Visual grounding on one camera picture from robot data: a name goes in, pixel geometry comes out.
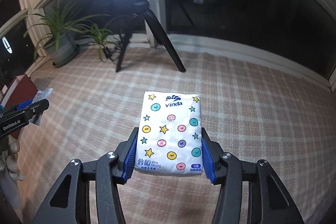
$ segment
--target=spider plant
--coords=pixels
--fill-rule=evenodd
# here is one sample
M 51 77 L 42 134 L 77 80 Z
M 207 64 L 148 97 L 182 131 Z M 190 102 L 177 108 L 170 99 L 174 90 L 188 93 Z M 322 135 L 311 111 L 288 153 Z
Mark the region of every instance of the spider plant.
M 94 16 L 99 15 L 88 15 L 79 19 L 75 19 L 75 17 L 79 14 L 80 9 L 78 9 L 77 3 L 71 3 L 68 2 L 65 5 L 61 4 L 62 0 L 58 0 L 56 7 L 54 9 L 51 9 L 50 13 L 46 13 L 46 15 L 42 15 L 39 13 L 30 14 L 40 17 L 40 23 L 34 24 L 36 25 L 45 25 L 48 26 L 50 29 L 50 32 L 42 36 L 39 41 L 36 44 L 35 51 L 34 51 L 34 59 L 36 60 L 37 57 L 37 49 L 40 48 L 40 44 L 45 40 L 49 39 L 48 41 L 51 41 L 55 44 L 56 51 L 59 48 L 59 39 L 60 37 L 69 32 L 74 31 L 78 33 L 82 33 L 80 30 L 78 30 L 80 27 L 84 27 L 85 25 L 81 22 L 88 20 L 89 18 L 92 18 Z M 29 29 L 24 33 L 24 37 L 27 36 Z
M 104 62 L 104 60 L 102 59 L 102 55 L 101 55 L 102 49 L 106 48 L 104 44 L 107 44 L 107 43 L 114 44 L 114 45 L 118 44 L 117 42 L 108 40 L 107 36 L 112 35 L 114 40 L 118 40 L 118 39 L 114 37 L 114 34 L 111 30 L 106 29 L 106 28 L 99 28 L 98 24 L 96 23 L 92 23 L 92 26 L 83 24 L 82 27 L 84 28 L 84 30 L 82 30 L 83 37 L 92 38 L 94 40 L 94 43 L 99 44 L 98 56 L 99 56 L 99 59 Z

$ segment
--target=red book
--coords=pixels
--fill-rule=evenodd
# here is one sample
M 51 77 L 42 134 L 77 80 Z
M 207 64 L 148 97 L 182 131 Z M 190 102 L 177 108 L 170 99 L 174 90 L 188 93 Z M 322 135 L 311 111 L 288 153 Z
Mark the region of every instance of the red book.
M 37 91 L 27 75 L 16 76 L 4 94 L 1 105 L 5 108 L 33 99 Z M 20 131 L 21 129 L 18 129 L 11 135 L 17 139 Z

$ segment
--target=blue circle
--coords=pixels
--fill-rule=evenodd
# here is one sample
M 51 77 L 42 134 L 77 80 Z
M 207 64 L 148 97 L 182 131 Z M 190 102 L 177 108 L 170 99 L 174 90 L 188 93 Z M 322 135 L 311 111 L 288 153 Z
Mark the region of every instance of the blue circle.
M 189 123 L 191 126 L 195 127 L 198 125 L 198 120 L 196 118 L 191 118 Z
M 194 157 L 199 157 L 201 155 L 201 150 L 196 147 L 191 151 L 191 155 L 193 155 Z
M 178 142 L 177 145 L 178 145 L 179 147 L 185 147 L 186 142 L 185 142 L 185 140 L 180 140 L 180 141 Z
M 159 109 L 160 109 L 160 105 L 159 105 L 159 104 L 157 104 L 157 103 L 152 104 L 152 106 L 151 106 L 151 110 L 153 110 L 153 111 L 158 111 Z

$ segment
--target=bolt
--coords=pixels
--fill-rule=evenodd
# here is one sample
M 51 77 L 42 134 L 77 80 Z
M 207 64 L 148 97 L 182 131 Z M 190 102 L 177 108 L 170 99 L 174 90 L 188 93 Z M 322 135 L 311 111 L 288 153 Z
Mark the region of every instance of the bolt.
M 109 159 L 113 159 L 113 158 L 115 158 L 117 156 L 117 153 L 115 153 L 115 152 L 108 152 L 107 154 L 106 154 L 106 157 L 108 157 Z
M 267 166 L 268 165 L 268 161 L 267 160 L 260 160 L 259 161 L 259 164 L 263 167 Z
M 70 161 L 71 166 L 76 166 L 79 164 L 79 159 L 73 159 L 72 161 Z
M 222 155 L 222 158 L 228 160 L 229 158 L 231 158 L 231 154 L 229 152 L 224 152 L 224 154 Z

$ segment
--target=white tissue package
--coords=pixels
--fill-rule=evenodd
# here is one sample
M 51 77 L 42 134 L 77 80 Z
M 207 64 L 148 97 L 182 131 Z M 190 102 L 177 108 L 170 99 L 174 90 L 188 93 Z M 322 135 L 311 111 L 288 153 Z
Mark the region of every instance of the white tissue package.
M 161 176 L 200 175 L 201 127 L 199 95 L 146 91 L 134 169 Z

